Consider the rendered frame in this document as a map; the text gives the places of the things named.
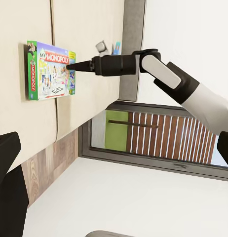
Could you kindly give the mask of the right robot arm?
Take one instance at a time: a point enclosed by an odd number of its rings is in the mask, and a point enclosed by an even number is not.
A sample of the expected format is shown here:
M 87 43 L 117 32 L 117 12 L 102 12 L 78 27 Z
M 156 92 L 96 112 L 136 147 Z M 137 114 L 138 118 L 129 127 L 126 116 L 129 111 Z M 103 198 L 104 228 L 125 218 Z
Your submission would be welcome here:
M 134 51 L 131 55 L 111 55 L 105 40 L 96 45 L 99 56 L 66 66 L 67 70 L 93 71 L 96 76 L 112 77 L 136 74 L 140 55 L 140 73 L 150 74 L 154 83 L 181 104 L 209 132 L 219 136 L 228 132 L 228 100 L 194 79 L 171 61 L 165 65 L 158 49 Z

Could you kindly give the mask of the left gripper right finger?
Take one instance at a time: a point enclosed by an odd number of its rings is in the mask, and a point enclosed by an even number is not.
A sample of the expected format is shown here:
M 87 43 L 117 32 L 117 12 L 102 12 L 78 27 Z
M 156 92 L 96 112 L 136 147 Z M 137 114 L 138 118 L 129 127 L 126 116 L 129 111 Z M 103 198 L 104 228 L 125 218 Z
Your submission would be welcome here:
M 228 132 L 221 131 L 218 138 L 217 149 L 228 164 Z

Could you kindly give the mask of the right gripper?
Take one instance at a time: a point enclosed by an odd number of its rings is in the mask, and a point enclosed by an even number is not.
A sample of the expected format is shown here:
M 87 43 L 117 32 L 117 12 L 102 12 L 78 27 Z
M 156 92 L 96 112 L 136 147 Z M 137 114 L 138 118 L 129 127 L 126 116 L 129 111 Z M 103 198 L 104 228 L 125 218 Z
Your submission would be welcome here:
M 94 56 L 92 60 L 78 62 L 66 66 L 67 70 L 93 71 L 96 76 L 122 76 L 122 55 Z

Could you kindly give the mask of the board game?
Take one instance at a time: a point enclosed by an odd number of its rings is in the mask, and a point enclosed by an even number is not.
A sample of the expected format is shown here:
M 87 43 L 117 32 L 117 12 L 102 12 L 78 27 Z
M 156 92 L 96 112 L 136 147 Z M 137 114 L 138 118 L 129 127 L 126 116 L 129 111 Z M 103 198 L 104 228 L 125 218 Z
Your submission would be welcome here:
M 27 41 L 29 99 L 44 100 L 75 94 L 76 52 L 39 41 Z
M 121 55 L 121 42 L 116 42 L 114 55 Z

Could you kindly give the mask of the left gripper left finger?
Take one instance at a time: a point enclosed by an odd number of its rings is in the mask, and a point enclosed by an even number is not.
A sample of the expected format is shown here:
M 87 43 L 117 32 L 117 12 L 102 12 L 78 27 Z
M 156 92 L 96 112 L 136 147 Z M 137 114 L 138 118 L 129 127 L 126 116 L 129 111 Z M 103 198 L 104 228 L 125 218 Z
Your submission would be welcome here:
M 18 132 L 0 135 L 0 183 L 21 151 Z

